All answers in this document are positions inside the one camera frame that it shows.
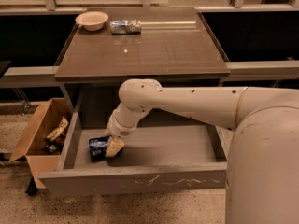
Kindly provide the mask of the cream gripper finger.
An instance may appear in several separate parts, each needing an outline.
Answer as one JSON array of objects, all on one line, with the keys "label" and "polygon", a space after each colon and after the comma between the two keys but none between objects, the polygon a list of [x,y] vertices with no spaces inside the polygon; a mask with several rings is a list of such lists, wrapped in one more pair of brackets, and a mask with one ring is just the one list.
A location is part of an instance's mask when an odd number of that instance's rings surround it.
[{"label": "cream gripper finger", "polygon": [[124,146],[125,143],[121,138],[110,137],[107,141],[106,157],[115,157]]},{"label": "cream gripper finger", "polygon": [[105,131],[104,131],[104,136],[111,136],[111,132],[110,132],[110,124],[108,123]]}]

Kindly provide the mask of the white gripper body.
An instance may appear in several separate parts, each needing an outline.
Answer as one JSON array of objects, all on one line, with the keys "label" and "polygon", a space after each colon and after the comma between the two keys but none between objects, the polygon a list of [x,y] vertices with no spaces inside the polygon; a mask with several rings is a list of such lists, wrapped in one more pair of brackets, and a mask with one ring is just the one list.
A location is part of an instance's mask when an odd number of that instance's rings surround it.
[{"label": "white gripper body", "polygon": [[109,118],[108,123],[110,124],[110,132],[113,137],[128,138],[136,130],[136,126],[125,127],[119,124],[114,116]]}]

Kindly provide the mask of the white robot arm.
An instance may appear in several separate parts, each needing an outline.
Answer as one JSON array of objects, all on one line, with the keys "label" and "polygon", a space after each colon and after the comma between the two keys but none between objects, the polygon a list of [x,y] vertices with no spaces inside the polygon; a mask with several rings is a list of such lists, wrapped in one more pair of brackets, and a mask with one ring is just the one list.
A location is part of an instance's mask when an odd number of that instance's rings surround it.
[{"label": "white robot arm", "polygon": [[226,224],[299,224],[299,90],[163,87],[129,79],[106,133],[126,138],[152,109],[231,129]]}]

